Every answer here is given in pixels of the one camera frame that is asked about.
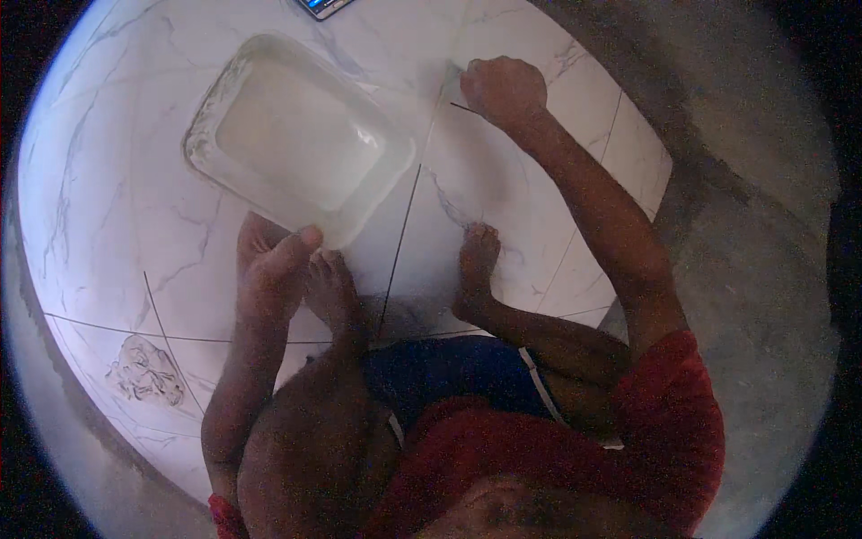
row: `smartphone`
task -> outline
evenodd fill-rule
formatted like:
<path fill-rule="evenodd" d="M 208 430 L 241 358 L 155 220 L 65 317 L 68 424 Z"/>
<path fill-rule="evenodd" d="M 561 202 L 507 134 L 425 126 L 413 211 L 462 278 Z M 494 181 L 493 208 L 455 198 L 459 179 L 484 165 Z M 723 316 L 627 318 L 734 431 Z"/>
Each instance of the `smartphone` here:
<path fill-rule="evenodd" d="M 322 21 L 332 16 L 333 13 L 347 6 L 353 0 L 297 0 L 309 15 L 317 21 Z"/>

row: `person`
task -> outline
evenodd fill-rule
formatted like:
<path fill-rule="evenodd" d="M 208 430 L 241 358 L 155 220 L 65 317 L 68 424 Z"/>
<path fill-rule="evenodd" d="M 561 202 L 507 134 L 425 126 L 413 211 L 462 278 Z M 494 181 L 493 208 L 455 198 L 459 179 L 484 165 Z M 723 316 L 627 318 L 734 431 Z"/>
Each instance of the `person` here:
<path fill-rule="evenodd" d="M 689 536 L 715 497 L 721 413 L 651 223 L 547 110 L 535 67 L 474 60 L 460 82 L 558 186 L 628 345 L 495 300 L 500 242 L 476 223 L 453 313 L 496 338 L 369 352 L 341 255 L 314 227 L 287 235 L 250 214 L 234 339 L 201 433 L 221 536 Z M 272 395 L 303 297 L 332 345 Z M 597 441 L 609 436 L 623 449 Z"/>

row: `leg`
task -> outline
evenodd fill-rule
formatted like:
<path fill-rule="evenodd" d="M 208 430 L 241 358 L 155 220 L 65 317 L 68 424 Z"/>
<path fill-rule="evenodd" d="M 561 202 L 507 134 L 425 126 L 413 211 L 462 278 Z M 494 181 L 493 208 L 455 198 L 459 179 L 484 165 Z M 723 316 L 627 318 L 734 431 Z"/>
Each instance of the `leg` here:
<path fill-rule="evenodd" d="M 453 312 L 518 348 L 530 348 L 561 412 L 579 426 L 607 430 L 609 390 L 629 367 L 628 347 L 583 324 L 496 301 L 490 293 L 490 276 L 499 252 L 500 241 L 493 228 L 474 224 L 467 231 Z"/>
<path fill-rule="evenodd" d="M 309 270 L 309 306 L 333 345 L 254 425 L 239 478 L 252 536 L 353 536 L 397 456 L 359 368 L 366 341 L 353 279 L 339 254 L 314 255 Z"/>

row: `marble floor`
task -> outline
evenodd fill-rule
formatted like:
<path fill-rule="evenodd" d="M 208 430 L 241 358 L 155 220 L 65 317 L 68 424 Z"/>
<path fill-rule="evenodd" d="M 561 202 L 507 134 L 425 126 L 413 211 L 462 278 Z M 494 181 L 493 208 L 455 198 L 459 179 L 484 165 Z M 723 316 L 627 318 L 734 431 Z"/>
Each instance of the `marble floor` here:
<path fill-rule="evenodd" d="M 550 178 L 451 105 L 452 61 L 506 54 L 538 66 L 549 109 L 651 218 L 671 173 L 617 83 L 526 0 L 358 0 L 323 23 L 292 0 L 96 0 L 23 133 L 24 249 L 55 340 L 95 405 L 201 501 L 200 422 L 231 339 L 248 205 L 191 170 L 181 141 L 242 42 L 273 30 L 355 81 L 416 141 L 415 161 L 344 249 L 381 339 L 475 330 L 448 309 L 463 228 L 475 220 L 500 230 L 493 286 L 505 303 L 597 326 L 615 299 Z M 303 307 L 279 383 L 330 337 Z M 153 402 L 109 376 L 129 354 L 161 365 L 176 398 Z"/>

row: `hand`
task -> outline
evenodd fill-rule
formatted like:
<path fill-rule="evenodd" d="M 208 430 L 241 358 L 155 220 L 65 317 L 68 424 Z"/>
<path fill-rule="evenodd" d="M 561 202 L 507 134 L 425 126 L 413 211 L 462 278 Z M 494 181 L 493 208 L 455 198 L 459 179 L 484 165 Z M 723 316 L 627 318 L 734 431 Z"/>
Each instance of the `hand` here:
<path fill-rule="evenodd" d="M 249 211 L 236 242 L 238 321 L 286 329 L 303 299 L 309 257 L 322 242 L 315 226 L 291 234 Z"/>
<path fill-rule="evenodd" d="M 541 72 L 508 56 L 471 61 L 461 73 L 461 92 L 471 109 L 509 134 L 547 106 Z"/>

